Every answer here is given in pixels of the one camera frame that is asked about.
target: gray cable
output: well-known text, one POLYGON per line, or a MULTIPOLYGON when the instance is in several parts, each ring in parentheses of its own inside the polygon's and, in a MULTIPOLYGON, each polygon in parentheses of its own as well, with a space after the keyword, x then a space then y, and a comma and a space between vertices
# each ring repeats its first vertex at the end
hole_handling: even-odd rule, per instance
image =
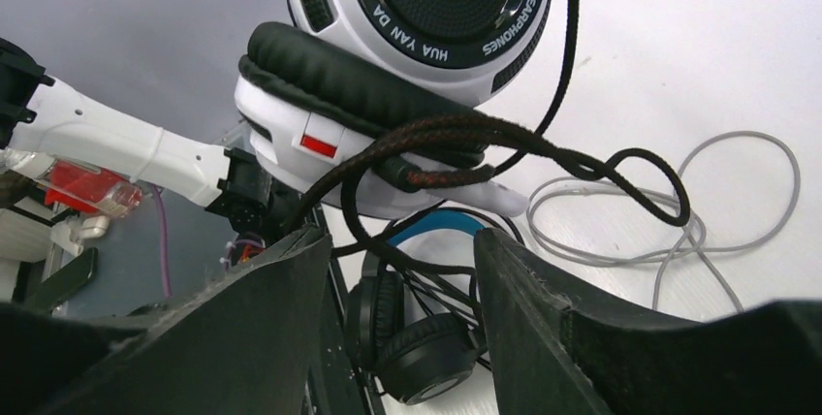
MULTIPOLYGON (((609 255, 596 254, 593 252, 588 252, 585 250, 571 247, 570 245, 565 245, 555 239, 551 239, 543 231, 537 228, 536 223, 534 223, 534 214, 536 213, 537 209, 542 206, 542 204, 544 204, 548 200, 555 199, 557 197, 580 197, 590 195, 626 196, 626 194, 621 189, 619 189, 615 184, 609 181, 588 182, 588 186, 582 186, 573 189, 555 190, 553 192, 540 196, 540 193, 543 192, 546 188, 557 183, 570 180, 579 181, 578 179, 571 176, 557 177, 555 179, 551 179, 541 184, 539 187, 536 188, 536 190, 534 190, 530 197, 530 205, 525 214, 528 222, 528 228, 530 229, 531 234, 534 236, 534 239, 537 241, 537 243, 546 251, 548 251, 549 253, 558 258, 578 263, 580 265, 586 265, 597 268, 612 268, 625 265, 659 263, 659 269, 656 272, 656 278, 653 284, 653 300, 651 303, 651 307, 654 310, 658 309, 659 307, 659 292, 662 289, 662 276, 664 275, 665 270, 668 268, 668 265, 673 260, 696 253, 697 256, 699 256, 700 260, 702 260, 703 264, 705 264, 705 266, 709 269, 711 274, 713 274, 713 277, 716 278, 716 281, 719 283, 719 285, 722 287, 725 293, 728 295, 728 298, 731 300, 731 303, 734 305, 734 308, 737 311, 743 311, 742 302, 740 302, 740 299, 739 297, 737 297, 737 294, 734 292, 734 289, 731 287, 730 284, 728 284, 728 281, 725 280, 725 277, 722 276, 722 274, 719 272, 719 270, 716 268, 716 266, 713 264, 713 262, 707 254, 738 252, 741 250, 755 248, 760 245, 763 245, 764 243, 773 239, 777 234, 779 234, 779 232, 788 223, 788 220, 791 218, 791 215, 793 215, 794 210, 796 209, 797 202, 799 202, 799 193, 800 187, 802 185, 802 176, 800 173, 799 162, 797 161, 796 155, 787 144, 785 144, 783 141, 777 139, 774 136, 757 131, 729 132, 708 139, 707 141, 704 141, 703 143, 699 144, 696 148, 694 148, 688 154, 688 156, 685 157, 684 161, 680 165, 680 168, 677 170, 677 174, 680 177, 682 177, 682 175, 684 175, 685 173, 685 170, 693 161, 693 159, 709 146, 721 141, 741 137, 764 140, 779 147, 779 149, 781 149, 788 157, 788 160, 791 164, 791 170, 793 172, 793 190, 791 192, 790 202, 788 203, 785 212, 782 213, 782 216, 779 218, 779 220, 771 228, 770 231, 768 231, 765 235, 757 239, 741 243, 738 245, 707 247, 705 246, 705 241, 708 235, 708 230, 706 229, 705 222, 696 212, 692 212, 690 222, 682 228, 682 235, 674 243, 674 246, 667 250, 656 250, 649 253, 644 253, 642 255, 637 255, 631 258, 619 258, 609 255), (694 239, 694 231, 698 233, 698 237, 696 239, 694 239)), ((641 190, 653 202, 664 207, 672 208, 674 210, 679 209, 679 202, 675 197, 669 194, 664 194, 650 189, 641 190)))

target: ear cup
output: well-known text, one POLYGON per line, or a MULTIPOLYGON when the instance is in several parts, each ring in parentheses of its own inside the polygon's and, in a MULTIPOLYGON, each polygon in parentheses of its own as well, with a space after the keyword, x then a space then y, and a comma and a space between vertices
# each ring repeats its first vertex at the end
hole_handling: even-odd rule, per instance
POLYGON ((449 391, 471 375, 476 356, 467 329, 443 313, 413 323, 378 352, 375 373, 383 389, 409 405, 449 391))
POLYGON ((379 352, 405 326, 402 282, 395 272, 385 271, 380 275, 373 312, 373 342, 377 347, 375 351, 379 352))
MULTIPOLYGON (((239 71, 268 94, 374 139, 412 120, 479 113, 279 22, 254 30, 239 71)), ((470 168, 482 162, 486 147, 451 145, 430 153, 444 163, 470 168)))
POLYGON ((396 334, 378 352, 378 366, 384 366, 397 357, 447 335, 465 333, 465 326, 451 313, 442 313, 412 323, 396 334))
POLYGON ((343 341, 345 353, 357 367, 375 360, 373 345, 370 342, 371 289, 373 278, 363 278, 348 294, 348 305, 345 307, 343 322, 343 341))

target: white headphones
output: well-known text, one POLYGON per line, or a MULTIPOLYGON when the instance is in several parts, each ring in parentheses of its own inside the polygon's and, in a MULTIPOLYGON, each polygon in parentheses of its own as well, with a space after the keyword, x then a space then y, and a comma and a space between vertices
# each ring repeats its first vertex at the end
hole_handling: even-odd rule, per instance
MULTIPOLYGON (((550 0, 288 0, 294 26, 266 23, 240 59, 236 101, 260 164, 304 192, 404 122, 474 112, 522 69, 550 0)), ((482 148, 403 157, 424 170, 473 167, 482 148)), ((398 190, 369 172, 360 214, 399 218, 442 199, 514 216, 525 196, 489 182, 398 190)), ((339 207, 338 189, 324 202, 339 207)))

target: headphones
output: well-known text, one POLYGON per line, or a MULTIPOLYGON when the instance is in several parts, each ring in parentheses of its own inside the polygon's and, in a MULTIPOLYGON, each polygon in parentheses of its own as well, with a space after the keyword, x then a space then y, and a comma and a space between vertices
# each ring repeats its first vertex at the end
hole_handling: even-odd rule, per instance
MULTIPOLYGON (((409 121, 474 113, 536 48, 550 0, 287 0, 293 26, 261 24, 239 60, 235 100, 259 163, 305 192, 409 121)), ((481 145, 401 157, 427 171, 473 168, 481 145)), ((506 216, 527 198, 495 183, 413 190, 369 172, 360 214, 398 219, 448 199, 506 216)), ((339 207, 339 188, 323 201, 339 207)))
MULTIPOLYGON (((390 243, 444 229, 473 236, 483 228, 466 214, 435 211, 390 243)), ((488 349, 481 330, 469 330, 450 312, 406 327, 404 299, 400 275, 366 253, 363 277, 351 290, 346 307, 345 350, 354 365, 379 378, 387 394, 413 405, 455 388, 488 349)))

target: white table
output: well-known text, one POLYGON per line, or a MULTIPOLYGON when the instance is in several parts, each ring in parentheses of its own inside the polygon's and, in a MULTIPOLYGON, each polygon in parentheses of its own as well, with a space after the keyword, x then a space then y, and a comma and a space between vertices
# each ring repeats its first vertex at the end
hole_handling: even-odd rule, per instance
MULTIPOLYGON (((558 75, 565 0, 554 0, 552 10, 533 59, 483 111, 528 126, 539 120, 558 75)), ((713 259, 745 306, 822 298, 822 0, 582 0, 577 58, 568 98, 549 132, 557 144, 602 159, 642 146, 673 166, 703 140, 733 130, 763 131, 789 144, 803 170, 790 223, 762 248, 713 259)), ((507 154, 493 149, 488 159, 499 162, 507 154)), ((661 175, 642 165, 623 171, 637 184, 668 190, 661 175)), ((527 158, 500 180, 530 194, 555 176, 565 176, 557 165, 527 158)), ((779 150, 741 140, 709 149, 684 181, 708 223, 710 243, 717 245, 767 231, 787 203, 791 177, 779 150)), ((338 212, 329 210, 328 218, 337 244, 352 241, 338 212)), ((518 222, 525 228, 523 219, 518 222)), ((538 222, 560 240, 616 255, 670 246, 678 235, 627 199, 557 200, 538 222)), ((381 228, 372 221, 366 226, 381 228)), ((526 239, 546 261, 650 305, 655 269, 580 267, 551 258, 531 236, 526 239)), ((408 242, 406 251, 430 261, 472 261, 470 239, 461 234, 431 233, 408 242)), ((361 258, 341 262, 351 285, 361 258)), ((696 257, 669 268, 660 308, 696 320, 733 313, 696 257)), ((386 407, 390 415, 496 413, 490 375, 480 367, 439 399, 416 407, 386 399, 386 407)))

